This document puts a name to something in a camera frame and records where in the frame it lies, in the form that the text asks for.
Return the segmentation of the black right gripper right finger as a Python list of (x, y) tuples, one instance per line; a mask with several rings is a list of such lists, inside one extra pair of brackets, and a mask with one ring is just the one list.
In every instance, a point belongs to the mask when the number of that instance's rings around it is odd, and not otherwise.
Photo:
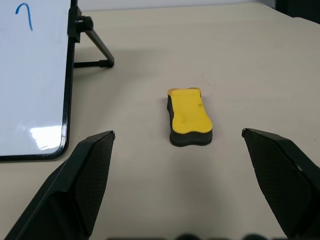
[(270, 209), (289, 239), (320, 238), (320, 168), (291, 140), (245, 128), (255, 176)]

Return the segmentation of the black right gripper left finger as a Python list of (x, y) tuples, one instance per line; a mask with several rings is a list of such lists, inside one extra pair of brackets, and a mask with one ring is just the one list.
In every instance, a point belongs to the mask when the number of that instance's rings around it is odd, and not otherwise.
[(5, 237), (7, 240), (87, 240), (105, 194), (115, 132), (77, 144), (44, 181)]

